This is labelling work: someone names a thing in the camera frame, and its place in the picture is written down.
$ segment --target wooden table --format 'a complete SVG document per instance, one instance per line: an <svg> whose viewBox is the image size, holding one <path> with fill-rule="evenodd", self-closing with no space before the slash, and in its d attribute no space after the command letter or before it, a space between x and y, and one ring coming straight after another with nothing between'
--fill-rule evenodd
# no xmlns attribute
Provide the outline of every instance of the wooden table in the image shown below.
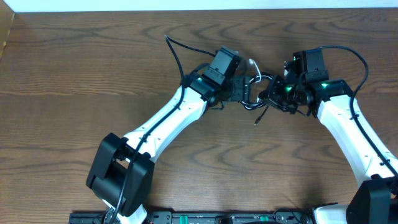
<svg viewBox="0 0 398 224"><path fill-rule="evenodd" d="M98 144L129 132L175 93L165 41L221 45L281 74L299 50L347 45L368 61L359 105L398 154L397 9L17 14L0 64L0 223L66 223L104 210L85 185ZM186 72L207 55L175 47ZM331 78L353 88L361 62L325 50ZM264 88L266 82L257 89ZM319 120L228 103L185 129L156 163L148 205L175 210L273 210L349 203L357 185Z"/></svg>

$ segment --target cardboard edge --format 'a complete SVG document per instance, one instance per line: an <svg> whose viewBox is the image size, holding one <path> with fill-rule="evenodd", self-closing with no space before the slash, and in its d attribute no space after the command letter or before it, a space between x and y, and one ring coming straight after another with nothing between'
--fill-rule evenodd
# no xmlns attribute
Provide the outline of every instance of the cardboard edge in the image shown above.
<svg viewBox="0 0 398 224"><path fill-rule="evenodd" d="M14 16L14 11L3 0L0 0L0 59L7 44Z"/></svg>

